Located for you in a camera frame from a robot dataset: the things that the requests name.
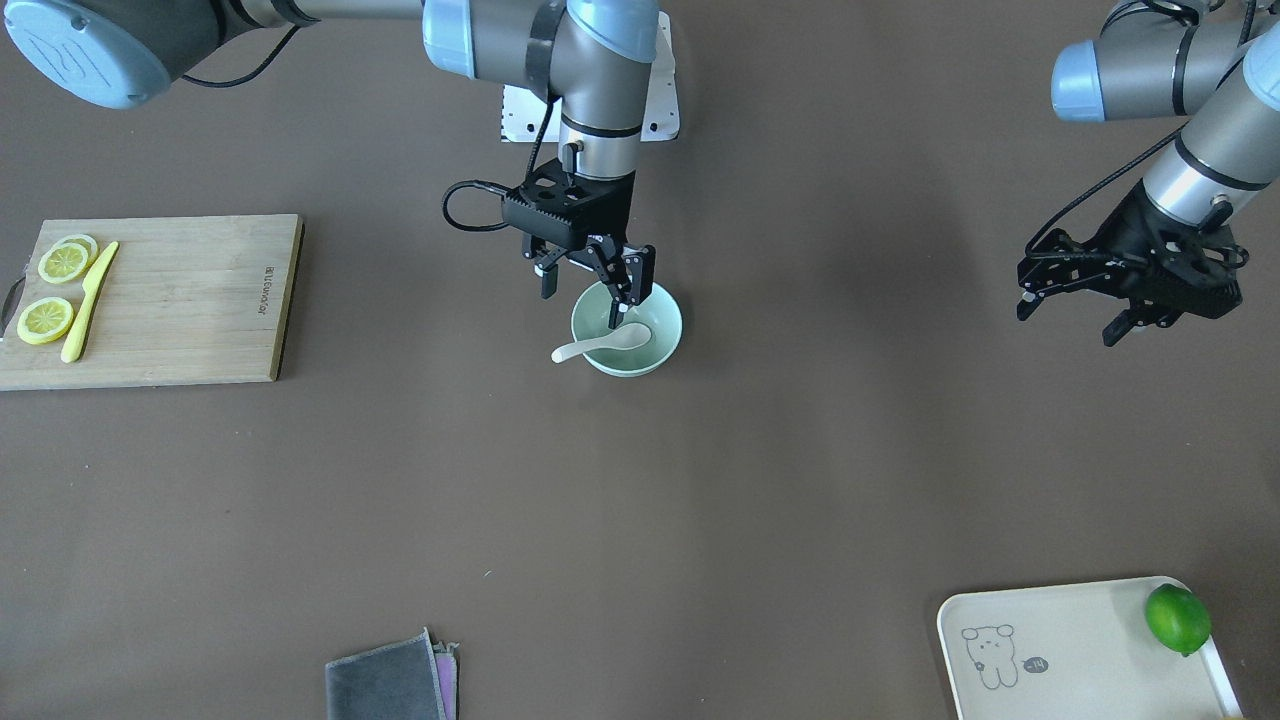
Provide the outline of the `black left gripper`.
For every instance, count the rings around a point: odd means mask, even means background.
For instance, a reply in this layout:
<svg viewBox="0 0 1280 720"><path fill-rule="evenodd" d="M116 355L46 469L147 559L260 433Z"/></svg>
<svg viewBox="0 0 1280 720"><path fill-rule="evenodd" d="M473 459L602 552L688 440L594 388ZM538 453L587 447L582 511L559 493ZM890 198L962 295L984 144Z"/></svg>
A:
<svg viewBox="0 0 1280 720"><path fill-rule="evenodd" d="M1222 196L1210 201L1207 222L1187 224L1165 214L1140 181L1091 238L1091 251L1032 251L1019 261L1016 318L1028 320L1055 295L1117 290L1132 301L1102 331L1108 348L1132 331L1170 327L1179 313L1221 318L1243 301L1236 272L1247 251L1228 225L1234 211Z"/></svg>

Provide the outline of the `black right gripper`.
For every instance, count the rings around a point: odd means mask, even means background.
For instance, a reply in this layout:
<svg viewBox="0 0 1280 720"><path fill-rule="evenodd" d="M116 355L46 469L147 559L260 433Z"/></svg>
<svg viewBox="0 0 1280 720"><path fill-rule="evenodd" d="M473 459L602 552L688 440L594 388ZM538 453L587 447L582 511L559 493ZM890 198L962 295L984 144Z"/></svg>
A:
<svg viewBox="0 0 1280 720"><path fill-rule="evenodd" d="M521 254L540 279L540 299L556 295L559 260L586 249L589 266L611 296L611 331L654 284L657 249L631 245L626 237L635 179L634 172L573 181L563 172L535 172L502 195L502 220L524 233Z"/></svg>

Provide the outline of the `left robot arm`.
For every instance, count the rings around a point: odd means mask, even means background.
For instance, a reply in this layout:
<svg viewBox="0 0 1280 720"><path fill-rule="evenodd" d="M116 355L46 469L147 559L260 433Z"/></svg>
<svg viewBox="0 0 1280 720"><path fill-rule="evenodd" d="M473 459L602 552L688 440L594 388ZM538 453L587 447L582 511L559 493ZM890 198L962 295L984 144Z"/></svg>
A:
<svg viewBox="0 0 1280 720"><path fill-rule="evenodd" d="M1233 219L1277 181L1277 19L1248 3L1238 26L1213 23L1211 1L1120 1L1097 37L1065 47L1053 67L1062 120L1180 117L1144 151L1151 168L1096 233L1076 242L1055 222L1018 264L1027 320L1047 299L1091 291L1128 301L1105 327L1167 328L1187 314L1217 319L1242 304L1249 254Z"/></svg>

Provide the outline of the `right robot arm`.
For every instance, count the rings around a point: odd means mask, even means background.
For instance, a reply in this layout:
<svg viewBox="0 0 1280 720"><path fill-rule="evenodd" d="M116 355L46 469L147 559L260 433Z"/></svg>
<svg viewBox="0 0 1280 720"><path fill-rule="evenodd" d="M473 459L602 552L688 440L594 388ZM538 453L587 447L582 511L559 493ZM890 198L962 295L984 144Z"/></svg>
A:
<svg viewBox="0 0 1280 720"><path fill-rule="evenodd" d="M26 60L54 85L101 108L137 108L224 49L283 29L329 40L324 70L308 78L389 85L407 79L413 54L452 73L524 88L545 109L532 145L553 120L558 149L531 151L511 184L465 179L456 190L500 197L488 224L524 236L522 255L557 290L562 266L591 272L617 328L655 287L657 251L628 241L628 223L657 63L657 1L5 1L3 27Z"/></svg>

